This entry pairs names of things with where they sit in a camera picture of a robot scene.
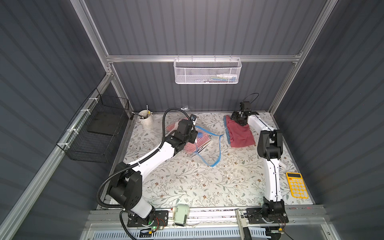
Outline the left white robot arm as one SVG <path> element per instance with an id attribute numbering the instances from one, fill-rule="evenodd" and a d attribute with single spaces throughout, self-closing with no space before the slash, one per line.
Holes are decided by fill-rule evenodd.
<path id="1" fill-rule="evenodd" d="M 148 225 L 154 218 L 155 208 L 143 197 L 143 180 L 159 165 L 181 152 L 185 146 L 194 143 L 197 138 L 195 129 L 197 116 L 179 121 L 176 130 L 165 137 L 162 146 L 153 149 L 142 158 L 129 164 L 120 163 L 118 170 L 131 169 L 114 176 L 107 194 L 126 211 L 134 213 Z"/>

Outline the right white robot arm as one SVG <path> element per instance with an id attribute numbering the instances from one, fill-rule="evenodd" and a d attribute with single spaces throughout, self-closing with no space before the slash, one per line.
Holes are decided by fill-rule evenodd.
<path id="1" fill-rule="evenodd" d="M 260 215 L 266 223 L 277 223 L 286 214 L 285 202 L 280 187 L 280 160 L 283 154 L 282 131 L 269 126 L 256 111 L 251 110 L 249 101 L 240 102 L 240 110 L 234 111 L 231 119 L 245 126 L 249 125 L 259 134 L 257 152 L 264 159 L 265 196 Z"/>

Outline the red ribbed garment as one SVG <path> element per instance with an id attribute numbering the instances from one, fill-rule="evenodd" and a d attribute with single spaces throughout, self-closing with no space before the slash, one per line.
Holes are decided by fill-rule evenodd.
<path id="1" fill-rule="evenodd" d="M 229 116 L 227 118 L 227 128 L 230 133 L 232 148 L 245 148 L 255 144 L 254 136 L 248 125 L 241 126 L 231 120 Z"/>

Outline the blue tank top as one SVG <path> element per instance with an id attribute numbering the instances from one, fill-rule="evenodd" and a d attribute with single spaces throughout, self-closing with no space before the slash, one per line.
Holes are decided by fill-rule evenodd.
<path id="1" fill-rule="evenodd" d="M 230 133 L 229 133 L 229 130 L 227 128 L 227 118 L 229 116 L 228 115 L 225 115 L 223 117 L 223 122 L 224 122 L 224 128 L 225 128 L 225 133 L 226 133 L 226 138 L 227 138 L 227 142 L 228 142 L 228 145 L 230 146 L 231 145 L 231 140 L 230 140 Z"/>

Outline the clear vacuum bag blue zip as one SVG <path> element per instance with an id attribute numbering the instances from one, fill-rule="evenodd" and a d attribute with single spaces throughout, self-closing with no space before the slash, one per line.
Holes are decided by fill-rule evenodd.
<path id="1" fill-rule="evenodd" d="M 221 138 L 203 127 L 196 126 L 196 115 L 180 116 L 171 122 L 163 117 L 166 142 L 176 143 L 175 153 L 186 154 L 200 159 L 209 167 L 216 166 L 221 160 Z"/>

